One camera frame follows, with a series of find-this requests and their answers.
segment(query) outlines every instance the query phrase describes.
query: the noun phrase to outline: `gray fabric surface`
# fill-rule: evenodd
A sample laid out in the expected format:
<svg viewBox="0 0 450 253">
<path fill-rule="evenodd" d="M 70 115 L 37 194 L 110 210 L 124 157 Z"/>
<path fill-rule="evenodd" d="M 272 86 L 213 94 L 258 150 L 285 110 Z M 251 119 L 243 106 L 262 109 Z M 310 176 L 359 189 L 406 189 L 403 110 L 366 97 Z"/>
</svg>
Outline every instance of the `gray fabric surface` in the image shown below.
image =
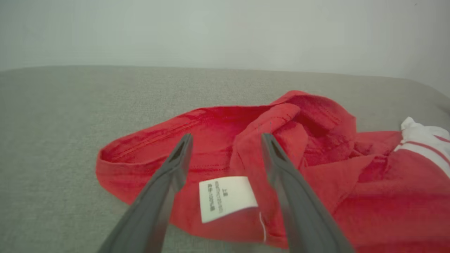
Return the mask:
<svg viewBox="0 0 450 253">
<path fill-rule="evenodd" d="M 267 104 L 288 90 L 336 100 L 359 131 L 407 117 L 450 129 L 450 99 L 395 78 L 137 67 L 0 72 L 0 252 L 95 252 L 127 205 L 97 182 L 98 150 L 198 107 Z M 284 252 L 170 226 L 164 252 Z"/>
</svg>

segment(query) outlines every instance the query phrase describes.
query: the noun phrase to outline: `clothing label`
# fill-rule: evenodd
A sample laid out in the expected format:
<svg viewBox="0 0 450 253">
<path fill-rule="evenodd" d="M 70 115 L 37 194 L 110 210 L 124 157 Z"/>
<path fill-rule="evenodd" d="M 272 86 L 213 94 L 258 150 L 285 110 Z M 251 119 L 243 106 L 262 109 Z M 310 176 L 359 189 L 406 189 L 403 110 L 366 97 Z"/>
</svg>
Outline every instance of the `clothing label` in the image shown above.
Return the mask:
<svg viewBox="0 0 450 253">
<path fill-rule="evenodd" d="M 246 176 L 220 177 L 200 182 L 198 186 L 202 223 L 258 206 Z"/>
</svg>

